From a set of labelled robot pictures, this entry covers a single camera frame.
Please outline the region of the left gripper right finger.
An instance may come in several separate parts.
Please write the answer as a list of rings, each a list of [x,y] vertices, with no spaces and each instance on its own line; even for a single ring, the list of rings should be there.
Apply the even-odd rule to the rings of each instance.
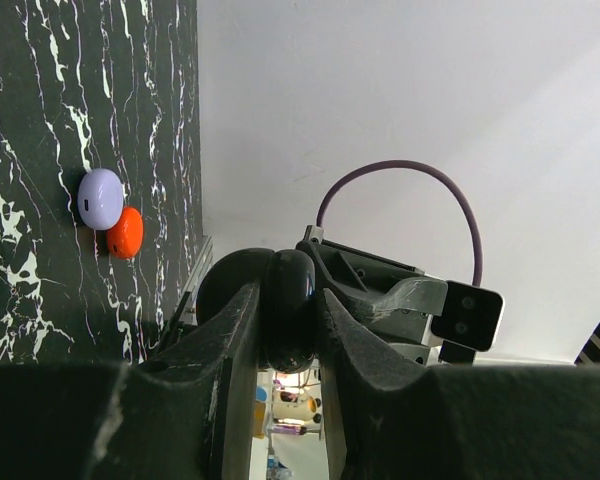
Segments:
[[[600,365],[412,362],[317,296],[332,479],[600,479]]]

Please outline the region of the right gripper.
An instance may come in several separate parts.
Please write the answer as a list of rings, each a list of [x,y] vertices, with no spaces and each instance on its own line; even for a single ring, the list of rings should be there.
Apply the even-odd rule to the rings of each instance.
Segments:
[[[424,271],[324,238],[306,227],[296,248],[316,270],[316,286],[330,290],[358,323],[407,359],[426,365],[430,326],[442,313],[448,283]]]

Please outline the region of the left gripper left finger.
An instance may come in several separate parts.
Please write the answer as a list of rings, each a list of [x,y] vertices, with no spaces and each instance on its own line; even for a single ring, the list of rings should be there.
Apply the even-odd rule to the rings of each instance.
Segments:
[[[258,297],[140,365],[0,365],[0,479],[247,478]]]

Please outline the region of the black earbud charging case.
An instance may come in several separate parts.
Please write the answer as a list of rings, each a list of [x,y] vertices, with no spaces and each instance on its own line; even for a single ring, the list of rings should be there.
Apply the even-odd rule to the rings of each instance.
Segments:
[[[215,317],[251,283],[259,285],[261,357],[281,373],[308,369],[317,335],[316,270],[303,251],[248,248],[220,259],[198,289],[198,323]]]

